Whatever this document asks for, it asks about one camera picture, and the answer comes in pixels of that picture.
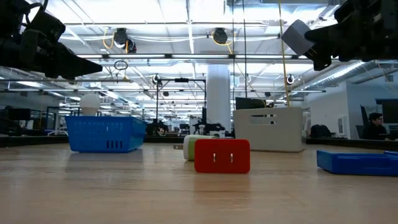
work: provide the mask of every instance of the ceiling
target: ceiling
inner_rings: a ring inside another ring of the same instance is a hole
[[[249,55],[276,55],[281,57],[282,45],[278,38],[280,33],[278,1],[245,0],[243,12],[242,1],[235,0],[232,12],[231,0],[52,0],[49,1],[47,12],[60,19],[67,31],[61,36],[60,42],[72,49],[78,55],[86,54],[123,54],[111,45],[112,33],[118,27],[127,28],[129,37],[136,43],[138,54],[249,54]],[[334,24],[333,12],[337,6],[329,6],[328,0],[286,0],[281,5],[282,29],[286,30],[296,19],[301,19],[312,29]],[[211,33],[216,27],[223,27],[229,35],[229,41],[235,33],[235,43],[230,44],[231,50],[224,45],[216,45]],[[286,54],[294,54],[284,45]],[[103,72],[85,75],[80,79],[98,80],[97,82],[78,82],[71,85],[67,82],[41,83],[40,85],[54,89],[129,89],[150,90],[154,88],[152,77],[158,74],[160,78],[197,78],[206,79],[207,66],[211,63],[220,63],[217,59],[181,60],[181,59],[127,59],[129,68],[118,76],[113,71],[115,60],[93,60],[104,66]],[[225,60],[231,73],[235,77],[234,96],[244,94],[238,92],[245,86],[244,75],[247,72],[247,81],[255,90],[284,88],[284,66],[282,60]],[[310,60],[287,60],[286,73],[292,74],[296,82],[308,83],[322,72],[315,72]],[[22,72],[16,76],[37,80],[42,74]],[[126,77],[130,82],[120,82]],[[102,82],[104,79],[113,79],[115,82]],[[27,87],[14,83],[14,87]],[[162,100],[171,102],[179,99],[181,110],[190,112],[200,111],[200,107],[193,100],[203,99],[204,93],[200,85],[195,83],[170,82],[166,88],[186,89],[183,93],[170,92],[169,96],[162,96]],[[77,96],[81,93],[67,91],[53,91],[58,95]],[[143,108],[153,108],[155,103],[154,92],[123,92],[115,91],[118,99],[109,102],[122,103],[120,99],[138,103],[139,107],[130,108],[139,112]],[[274,93],[269,100],[277,99],[280,93]],[[248,97],[257,98],[253,92]],[[160,114],[185,115],[180,110],[166,108]]]

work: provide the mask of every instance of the person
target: person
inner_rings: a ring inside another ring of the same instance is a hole
[[[385,140],[383,134],[387,134],[383,124],[383,114],[371,113],[369,115],[369,123],[363,129],[363,139],[368,140]]]

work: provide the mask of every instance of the blue basket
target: blue basket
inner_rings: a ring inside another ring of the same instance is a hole
[[[334,174],[398,176],[398,152],[373,154],[317,151],[317,164]]]
[[[146,122],[133,117],[67,116],[75,152],[130,152],[142,146]]]

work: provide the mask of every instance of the white cylinder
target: white cylinder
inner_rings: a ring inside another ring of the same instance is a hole
[[[94,93],[86,94],[80,100],[80,108],[85,116],[95,116],[100,106],[100,99]]]
[[[231,90],[228,65],[208,65],[207,123],[220,123],[231,131]]]

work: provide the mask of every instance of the white plastic bin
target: white plastic bin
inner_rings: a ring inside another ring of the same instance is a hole
[[[302,109],[298,107],[236,110],[237,139],[247,139],[251,150],[300,152],[302,143]]]

